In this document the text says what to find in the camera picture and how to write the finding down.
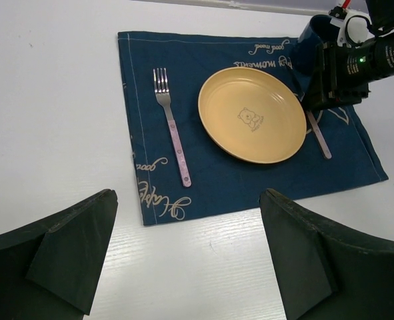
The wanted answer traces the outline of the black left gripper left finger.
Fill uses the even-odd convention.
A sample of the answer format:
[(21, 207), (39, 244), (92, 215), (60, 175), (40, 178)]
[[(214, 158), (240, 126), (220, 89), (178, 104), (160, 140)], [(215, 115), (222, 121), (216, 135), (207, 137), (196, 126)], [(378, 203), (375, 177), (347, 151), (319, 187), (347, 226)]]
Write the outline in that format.
[(0, 319), (83, 319), (91, 312), (118, 200), (104, 189), (0, 234)]

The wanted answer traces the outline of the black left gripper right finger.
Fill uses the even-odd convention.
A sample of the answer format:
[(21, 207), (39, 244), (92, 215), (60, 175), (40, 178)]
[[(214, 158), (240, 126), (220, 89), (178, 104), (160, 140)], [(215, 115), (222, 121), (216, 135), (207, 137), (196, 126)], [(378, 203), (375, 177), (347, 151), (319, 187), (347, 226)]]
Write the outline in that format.
[(259, 204), (287, 319), (394, 319), (394, 241), (274, 189), (262, 192)]

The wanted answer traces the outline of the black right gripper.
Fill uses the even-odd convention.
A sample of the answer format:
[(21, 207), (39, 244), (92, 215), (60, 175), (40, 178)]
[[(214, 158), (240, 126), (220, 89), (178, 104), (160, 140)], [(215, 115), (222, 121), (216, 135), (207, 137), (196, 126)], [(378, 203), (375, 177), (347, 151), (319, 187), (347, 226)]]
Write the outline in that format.
[(336, 46), (330, 58), (331, 43), (317, 46), (315, 68), (301, 102), (305, 111), (360, 103), (368, 97), (369, 83), (394, 76), (394, 1), (367, 1), (366, 6), (371, 33), (360, 47)]

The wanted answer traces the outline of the knife with pink handle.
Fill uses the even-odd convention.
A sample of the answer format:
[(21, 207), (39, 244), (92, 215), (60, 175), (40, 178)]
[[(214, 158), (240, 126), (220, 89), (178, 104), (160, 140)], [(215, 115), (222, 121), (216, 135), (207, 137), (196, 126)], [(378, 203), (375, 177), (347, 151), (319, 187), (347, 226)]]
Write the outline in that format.
[(328, 145), (323, 137), (323, 134), (318, 126), (317, 120), (315, 119), (314, 115), (310, 111), (306, 111), (307, 118), (309, 120), (309, 123), (311, 125), (312, 131), (315, 134), (315, 137), (317, 139), (318, 145), (321, 149), (321, 152), (324, 156), (325, 159), (332, 159), (332, 154), (328, 148)]

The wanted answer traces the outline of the dark blue cup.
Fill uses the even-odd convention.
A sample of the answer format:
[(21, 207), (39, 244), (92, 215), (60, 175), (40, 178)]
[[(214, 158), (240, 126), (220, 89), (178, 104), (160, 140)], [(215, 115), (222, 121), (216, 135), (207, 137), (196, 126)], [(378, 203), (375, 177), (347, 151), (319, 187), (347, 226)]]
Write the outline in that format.
[(336, 42), (341, 24), (342, 22), (330, 15), (315, 15), (292, 46), (290, 59), (293, 73), (304, 93), (315, 68), (317, 47), (322, 43)]

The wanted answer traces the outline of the tan round plate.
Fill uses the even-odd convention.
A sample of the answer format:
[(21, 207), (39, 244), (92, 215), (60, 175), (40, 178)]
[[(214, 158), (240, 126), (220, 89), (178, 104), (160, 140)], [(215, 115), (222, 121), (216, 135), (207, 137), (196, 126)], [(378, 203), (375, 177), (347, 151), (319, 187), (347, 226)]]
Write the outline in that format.
[(249, 67), (212, 74), (199, 92), (198, 112), (207, 134), (222, 150), (250, 163), (291, 158), (307, 134), (303, 108), (292, 90)]

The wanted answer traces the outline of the dark blue patterned cloth napkin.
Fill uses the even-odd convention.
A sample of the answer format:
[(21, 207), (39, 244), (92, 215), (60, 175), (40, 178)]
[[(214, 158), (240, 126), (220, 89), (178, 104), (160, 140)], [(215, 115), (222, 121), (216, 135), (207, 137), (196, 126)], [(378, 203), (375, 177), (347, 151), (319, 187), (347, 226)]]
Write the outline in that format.
[[(203, 128), (197, 97), (204, 81), (228, 67), (253, 67), (293, 86), (292, 37), (215, 37), (124, 31), (119, 60), (141, 213), (159, 225), (256, 208), (272, 188), (304, 199), (386, 181), (388, 176), (353, 107), (316, 113), (332, 152), (325, 159), (314, 134), (299, 152), (274, 165), (239, 160), (218, 147)], [(153, 70), (167, 70), (172, 112), (191, 186), (181, 182), (163, 108), (155, 98)]]

